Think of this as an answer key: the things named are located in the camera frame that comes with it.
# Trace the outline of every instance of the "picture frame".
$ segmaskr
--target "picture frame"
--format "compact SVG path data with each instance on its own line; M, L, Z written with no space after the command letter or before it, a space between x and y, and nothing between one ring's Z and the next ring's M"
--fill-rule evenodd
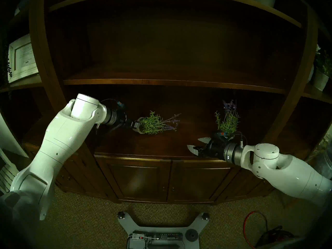
M30 34L17 39L9 45L8 58L12 73L12 76L8 73L9 83L38 73Z

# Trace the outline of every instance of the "beige carpet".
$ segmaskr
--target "beige carpet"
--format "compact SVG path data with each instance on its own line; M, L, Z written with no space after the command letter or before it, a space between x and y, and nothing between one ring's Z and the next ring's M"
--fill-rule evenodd
M186 226L198 212L208 212L210 222L200 235L200 248L250 248L243 238L246 215L258 210L266 215L269 229L282 225L284 230L303 236L318 215L319 209L300 200L284 209L290 198L279 191L263 198L252 198L217 206L168 205L151 203L116 204L58 188L46 219L40 222L37 241L41 248L121 248L126 247L126 232L117 221L118 211L127 211L138 224ZM264 219L252 215L248 220L247 237L252 244L265 231Z

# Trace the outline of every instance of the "caster wheel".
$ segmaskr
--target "caster wheel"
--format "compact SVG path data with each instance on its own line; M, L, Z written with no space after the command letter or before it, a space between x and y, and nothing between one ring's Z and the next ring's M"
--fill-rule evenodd
M124 219L124 212L118 212L117 213L117 217L119 218L119 219Z

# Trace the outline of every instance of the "potted plant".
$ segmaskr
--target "potted plant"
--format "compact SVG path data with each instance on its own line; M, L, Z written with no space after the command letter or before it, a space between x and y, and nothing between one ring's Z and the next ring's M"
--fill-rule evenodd
M237 130L237 125L239 124L239 114L236 111L236 103L233 103L233 100L231 100L230 103L226 103L223 100L224 103L224 112L225 117L224 120L220 118L220 113L215 112L216 117L216 123L218 125L218 130L221 131L222 135L226 137L228 140L231 140L234 138L234 132Z
M163 120L160 115L150 111L149 117L141 117L137 120L139 125L134 130L140 134L157 134L166 130L176 131L180 122L180 120L177 120L176 118L179 117L180 114L181 113L176 114L168 120Z
M326 50L324 53L316 52L316 73L313 86L323 91L332 74L332 61Z

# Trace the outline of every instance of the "cabinet door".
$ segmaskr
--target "cabinet door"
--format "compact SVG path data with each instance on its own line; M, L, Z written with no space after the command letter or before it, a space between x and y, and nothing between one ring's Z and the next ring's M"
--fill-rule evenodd
M168 202L214 202L238 171L222 160L173 161Z
M98 189L94 186L93 180L85 176L85 171L81 170L79 165L81 162L82 160L77 155L69 157L61 168L56 181L60 183L62 189L76 193L84 193L89 196L107 198L105 193L98 191ZM75 180L75 182L65 182L63 178L64 173L68 175L70 179L69 181Z
M217 201L239 200L259 196L264 188L264 183L260 185L261 182L264 182L264 180L257 178L251 171L240 169Z
M166 202L171 160L96 156L120 200Z
M72 191L76 193L84 193L84 189L77 183L75 178L62 167L56 177L57 184L60 184L61 188L66 191Z

